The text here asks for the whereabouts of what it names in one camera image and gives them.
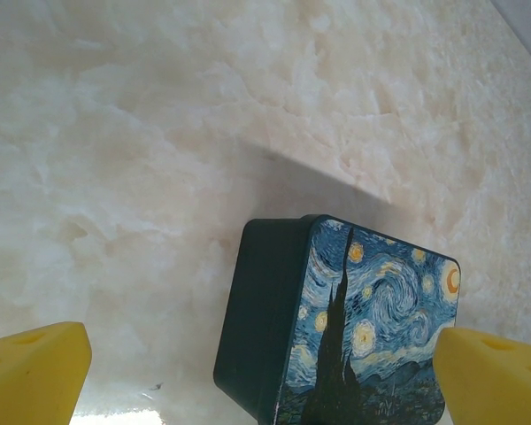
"swirling sky painting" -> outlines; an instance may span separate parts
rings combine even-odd
[[[437,423],[444,402],[431,361],[440,331],[454,324],[459,281],[453,259],[323,220],[312,235],[278,423]]]

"marble surface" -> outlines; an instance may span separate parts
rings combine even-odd
[[[304,213],[457,258],[458,324],[531,343],[531,57],[488,1],[0,2],[0,336],[85,323],[74,424],[254,423],[212,383],[242,226]]]

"dark green tin box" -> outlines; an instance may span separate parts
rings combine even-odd
[[[454,259],[333,217],[252,220],[214,381],[260,425],[436,424],[459,280]]]

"white marble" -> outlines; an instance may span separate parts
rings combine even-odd
[[[531,343],[531,57],[487,0],[0,2],[0,336],[85,323],[75,425],[254,423],[212,383],[242,226],[318,212]]]

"crescent moon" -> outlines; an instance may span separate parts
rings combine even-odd
[[[458,286],[460,285],[460,282],[455,281],[455,274],[457,273],[458,270],[456,268],[453,268],[452,270],[450,270],[448,276],[446,277],[446,286],[451,294],[456,294],[458,292]]]

